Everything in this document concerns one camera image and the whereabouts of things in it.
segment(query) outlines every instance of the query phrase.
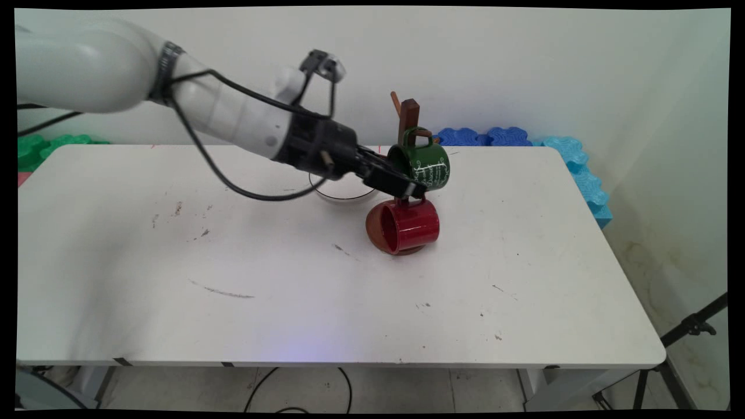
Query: white table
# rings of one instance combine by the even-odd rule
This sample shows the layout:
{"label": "white table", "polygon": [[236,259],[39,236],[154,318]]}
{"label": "white table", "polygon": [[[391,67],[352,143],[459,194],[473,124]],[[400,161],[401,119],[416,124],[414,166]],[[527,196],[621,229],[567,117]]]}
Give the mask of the white table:
{"label": "white table", "polygon": [[[290,166],[208,149],[253,192],[308,185]],[[525,368],[529,410],[665,359],[555,150],[447,149],[451,179],[428,194],[438,241],[390,256],[364,227],[383,194],[259,202],[227,190],[192,146],[62,147],[18,190],[16,357]],[[547,365],[581,371],[537,388]]]}

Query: electrical cable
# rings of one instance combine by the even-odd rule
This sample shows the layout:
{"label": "electrical cable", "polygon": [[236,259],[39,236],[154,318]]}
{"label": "electrical cable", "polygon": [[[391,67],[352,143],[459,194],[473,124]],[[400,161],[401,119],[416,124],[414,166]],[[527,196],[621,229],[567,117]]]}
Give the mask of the electrical cable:
{"label": "electrical cable", "polygon": [[77,397],[75,397],[72,394],[70,394],[70,392],[67,391],[67,390],[65,390],[64,387],[60,386],[59,384],[55,383],[54,381],[50,380],[49,378],[44,377],[43,375],[39,375],[39,374],[37,374],[37,373],[35,373],[33,371],[29,371],[28,373],[31,374],[32,376],[38,378],[38,379],[41,379],[43,382],[46,382],[47,384],[51,385],[52,387],[54,387],[54,389],[58,390],[65,397],[67,397],[68,399],[70,399],[70,401],[72,401],[73,403],[75,403],[75,405],[77,407],[79,407],[81,409],[88,409],[88,406],[84,405],[83,402],[81,402],[80,400],[77,399]]}
{"label": "electrical cable", "polygon": [[37,104],[17,104],[16,110],[22,110],[22,109],[46,109],[46,106],[37,105]]}
{"label": "electrical cable", "polygon": [[334,165],[330,164],[328,165],[328,170],[323,175],[323,178],[321,178],[320,182],[316,185],[311,185],[308,188],[305,188],[301,191],[287,194],[287,195],[260,195],[253,192],[249,192],[246,189],[242,189],[239,186],[236,186],[233,182],[230,181],[222,171],[218,168],[218,166],[215,164],[215,162],[212,160],[212,158],[209,156],[209,153],[207,153],[207,150],[204,148],[204,145],[199,140],[199,137],[194,132],[194,128],[191,127],[191,124],[188,123],[186,120],[186,115],[184,115],[183,110],[181,110],[181,106],[179,106],[178,102],[176,102],[173,97],[170,97],[167,99],[168,102],[172,104],[174,109],[176,110],[176,114],[179,116],[179,119],[181,119],[181,123],[186,128],[186,132],[191,137],[191,140],[194,142],[194,145],[197,146],[197,149],[202,154],[202,157],[204,157],[204,160],[207,162],[207,165],[212,169],[212,171],[217,175],[220,180],[222,180],[223,183],[225,183],[225,186],[232,189],[234,192],[238,193],[239,195],[243,195],[248,198],[256,199],[259,201],[289,201],[290,199],[300,198],[301,196],[307,195],[311,192],[313,192],[317,187],[321,186],[324,182],[326,182],[329,179],[329,176],[334,172]]}
{"label": "electrical cable", "polygon": [[46,128],[49,125],[54,125],[54,124],[56,124],[58,122],[62,122],[64,120],[66,120],[66,119],[70,119],[73,116],[78,116],[78,115],[82,115],[82,114],[83,114],[82,112],[70,112],[70,113],[66,113],[64,115],[60,115],[57,118],[52,118],[52,119],[48,120],[47,122],[42,122],[41,124],[38,124],[38,125],[33,126],[31,128],[26,128],[23,131],[18,131],[18,136],[26,136],[26,135],[28,135],[30,133],[34,133],[34,132],[37,132],[38,130],[41,130],[43,128]]}
{"label": "electrical cable", "polygon": [[[345,414],[349,414],[349,411],[352,410],[352,382],[349,381],[349,377],[346,375],[346,372],[339,367],[337,368],[339,371],[341,371],[342,375],[344,375],[344,379],[346,380],[346,387],[349,389],[349,400],[346,402],[346,412]],[[261,381],[256,385],[256,387],[253,388],[253,391],[251,391],[251,395],[248,397],[248,401],[246,402],[246,407],[243,408],[243,413],[248,413],[248,408],[251,406],[251,401],[253,400],[254,394],[259,390],[259,387],[261,387],[261,384],[264,384],[264,381],[266,381],[267,378],[269,378],[270,375],[274,374],[274,371],[279,370],[279,367],[272,368],[271,371],[267,375],[265,375],[263,378],[261,378]],[[303,413],[310,413],[305,409],[302,409],[300,407],[285,407],[284,409],[280,409],[274,413],[283,413],[288,410],[297,410]]]}
{"label": "electrical cable", "polygon": [[201,72],[191,73],[191,74],[182,75],[182,76],[179,76],[179,77],[176,77],[176,78],[172,78],[172,79],[170,79],[169,81],[167,81],[164,84],[163,89],[167,92],[168,91],[168,88],[170,88],[171,86],[173,86],[176,83],[180,83],[182,81],[191,80],[192,78],[203,77],[203,76],[206,76],[206,75],[211,75],[212,77],[217,78],[219,81],[223,82],[227,86],[230,86],[233,89],[236,89],[239,92],[241,92],[241,93],[243,93],[245,95],[248,95],[248,96],[256,99],[257,101],[262,101],[262,102],[264,102],[266,104],[270,104],[270,105],[272,105],[274,107],[278,107],[279,109],[286,110],[288,112],[296,113],[298,115],[303,115],[303,116],[309,116],[309,117],[315,118],[315,119],[331,119],[332,116],[333,116],[333,114],[334,114],[335,84],[336,83],[333,82],[333,81],[332,81],[332,96],[331,96],[331,101],[330,101],[331,102],[331,104],[330,104],[331,111],[329,112],[328,115],[321,115],[319,113],[315,113],[315,112],[311,112],[309,110],[305,110],[305,109],[303,109],[301,107],[284,104],[284,103],[282,103],[280,101],[277,101],[275,99],[272,99],[272,98],[269,98],[267,96],[264,96],[261,93],[254,92],[253,90],[248,89],[246,87],[243,87],[240,84],[237,84],[236,82],[234,82],[234,81],[230,80],[229,78],[223,76],[222,74],[218,73],[217,70],[214,70],[214,69],[207,69],[207,70],[204,70],[204,71],[201,71]]}
{"label": "electrical cable", "polygon": [[[335,74],[335,70],[333,69],[332,71],[334,72],[332,75],[334,76],[334,79],[335,79],[336,78],[335,77],[335,75],[336,75]],[[273,106],[277,106],[277,104],[279,104],[281,106],[277,106],[277,107],[281,107],[282,109],[288,108],[287,110],[289,110],[290,112],[299,113],[301,115],[308,115],[308,116],[312,116],[313,118],[319,118],[319,119],[330,119],[331,118],[331,115],[333,115],[336,83],[332,82],[332,90],[331,90],[332,93],[331,93],[330,104],[329,104],[329,109],[330,109],[330,114],[331,115],[329,115],[329,116],[322,116],[322,115],[320,115],[318,113],[309,112],[309,111],[304,110],[304,109],[299,108],[299,107],[291,107],[291,106],[288,106],[286,104],[283,104],[282,102],[275,101],[272,98],[268,98],[266,96],[260,95],[260,94],[254,92],[254,91],[252,91],[250,89],[247,89],[247,88],[245,88],[245,87],[243,87],[243,86],[241,86],[239,84],[236,84],[236,83],[232,82],[231,80],[225,78],[223,75],[221,75],[220,73],[218,73],[218,72],[216,72],[215,70],[212,70],[212,69],[205,70],[203,72],[191,73],[189,75],[183,75],[183,76],[179,76],[177,78],[171,79],[169,82],[167,82],[165,84],[165,86],[163,88],[163,92],[162,92],[162,96],[166,100],[166,102],[169,103],[174,108],[174,110],[176,110],[176,114],[178,115],[179,119],[181,120],[181,123],[183,124],[184,128],[186,128],[186,132],[191,137],[191,140],[194,142],[194,145],[197,146],[197,149],[202,154],[202,157],[204,157],[204,160],[207,162],[207,165],[212,169],[212,171],[215,173],[215,175],[225,184],[225,186],[227,186],[228,188],[230,188],[232,191],[238,193],[239,195],[243,195],[243,196],[248,197],[248,198],[256,199],[258,201],[270,201],[270,202],[289,201],[291,199],[300,198],[302,196],[305,196],[305,195],[313,192],[314,190],[316,190],[317,188],[319,188],[321,185],[323,185],[329,179],[329,177],[331,177],[331,175],[334,172],[334,163],[332,161],[326,164],[327,171],[326,171],[326,173],[323,175],[323,177],[321,178],[321,180],[318,183],[316,183],[315,185],[311,184],[306,189],[303,189],[303,190],[298,191],[298,192],[295,192],[295,193],[287,194],[287,195],[260,195],[260,194],[254,193],[254,192],[247,191],[246,189],[242,189],[241,187],[239,187],[239,186],[235,185],[233,182],[231,182],[230,179],[228,179],[223,174],[223,172],[218,168],[218,166],[215,164],[215,161],[212,160],[212,158],[210,157],[209,153],[204,148],[204,145],[202,144],[201,140],[199,140],[199,137],[197,136],[197,133],[194,132],[194,128],[188,122],[188,119],[186,118],[186,115],[184,114],[183,110],[181,109],[181,106],[176,101],[176,99],[175,99],[175,97],[173,95],[173,90],[171,88],[176,83],[180,83],[182,81],[187,81],[187,80],[190,80],[192,78],[202,77],[204,75],[215,76],[219,81],[222,81],[223,83],[225,83],[226,85],[232,87],[233,89],[236,89],[239,92],[245,93],[246,95],[249,95],[252,98],[256,98],[256,99],[258,99],[260,101],[263,101],[264,103],[267,103],[267,104],[270,104],[270,105],[273,105]]]}

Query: metal band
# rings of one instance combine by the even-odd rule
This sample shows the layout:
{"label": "metal band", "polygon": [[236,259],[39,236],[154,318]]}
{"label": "metal band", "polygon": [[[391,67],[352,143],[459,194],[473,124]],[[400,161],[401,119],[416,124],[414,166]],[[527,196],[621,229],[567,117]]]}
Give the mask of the metal band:
{"label": "metal band", "polygon": [[155,84],[148,98],[157,104],[165,105],[163,100],[163,86],[171,79],[176,67],[176,60],[184,50],[171,41],[167,41],[158,58],[158,74],[155,76]]}

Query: light blue foam block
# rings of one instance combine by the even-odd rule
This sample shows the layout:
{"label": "light blue foam block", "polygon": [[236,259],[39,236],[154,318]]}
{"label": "light blue foam block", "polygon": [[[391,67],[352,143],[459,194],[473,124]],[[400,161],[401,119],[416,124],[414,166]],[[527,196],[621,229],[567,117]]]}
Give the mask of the light blue foam block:
{"label": "light blue foam block", "polygon": [[571,176],[574,178],[577,187],[580,188],[582,197],[585,198],[585,202],[593,214],[600,211],[608,203],[608,194],[600,188],[603,182],[599,177],[590,173],[587,166],[583,166],[578,173],[572,173]]}
{"label": "light blue foam block", "polygon": [[582,151],[582,142],[570,136],[550,136],[543,140],[543,145],[558,150],[566,167],[572,173],[579,173],[589,160],[587,154]]}
{"label": "light blue foam block", "polygon": [[595,221],[601,230],[613,219],[613,214],[610,213],[610,209],[607,205],[603,205],[603,207],[593,215],[595,216]]}

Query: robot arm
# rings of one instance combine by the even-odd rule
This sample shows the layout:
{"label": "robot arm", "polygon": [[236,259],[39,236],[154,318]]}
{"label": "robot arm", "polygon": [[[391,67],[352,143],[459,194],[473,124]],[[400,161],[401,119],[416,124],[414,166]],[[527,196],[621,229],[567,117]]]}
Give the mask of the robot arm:
{"label": "robot arm", "polygon": [[353,171],[397,198],[423,196],[423,184],[359,147],[354,130],[298,106],[313,74],[333,84],[344,76],[330,54],[312,51],[300,69],[283,68],[268,96],[213,75],[178,81],[208,70],[177,45],[129,22],[106,20],[54,36],[16,26],[19,101],[86,113],[176,101],[195,130],[252,153],[331,180]]}

